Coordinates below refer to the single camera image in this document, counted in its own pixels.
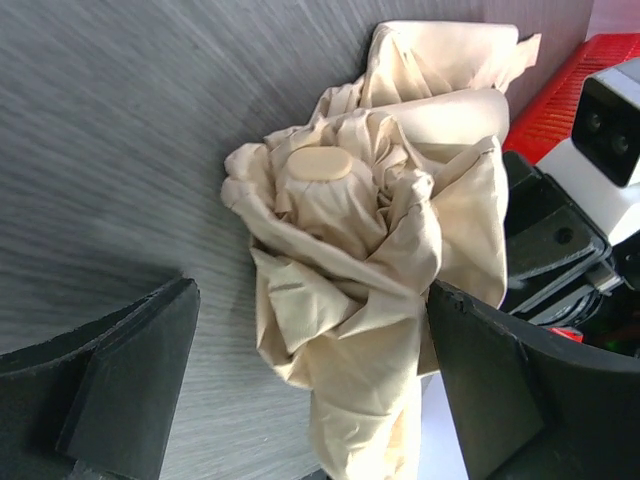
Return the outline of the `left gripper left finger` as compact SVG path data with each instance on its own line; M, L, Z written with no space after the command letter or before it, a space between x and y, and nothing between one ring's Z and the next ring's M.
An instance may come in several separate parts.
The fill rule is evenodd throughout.
M199 307L196 282L176 278L2 355L2 478L158 478Z

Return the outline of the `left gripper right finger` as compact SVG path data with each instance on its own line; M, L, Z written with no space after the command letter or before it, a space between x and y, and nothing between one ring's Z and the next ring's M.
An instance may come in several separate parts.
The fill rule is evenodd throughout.
M636 479L639 362L444 282L427 316L472 479Z

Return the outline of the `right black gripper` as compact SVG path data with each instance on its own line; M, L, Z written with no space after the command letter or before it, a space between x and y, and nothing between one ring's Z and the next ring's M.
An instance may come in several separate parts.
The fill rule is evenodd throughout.
M639 237L611 246L548 174L503 156L508 286L503 312L605 350L639 355Z

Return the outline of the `beige folding umbrella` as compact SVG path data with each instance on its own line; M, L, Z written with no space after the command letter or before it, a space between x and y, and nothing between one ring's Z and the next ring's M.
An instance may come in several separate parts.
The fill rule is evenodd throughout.
M258 352L310 391L312 445L334 479L418 473L421 381L439 369L431 284L491 307L505 297L505 93L540 42L509 24L381 23L357 80L226 158Z

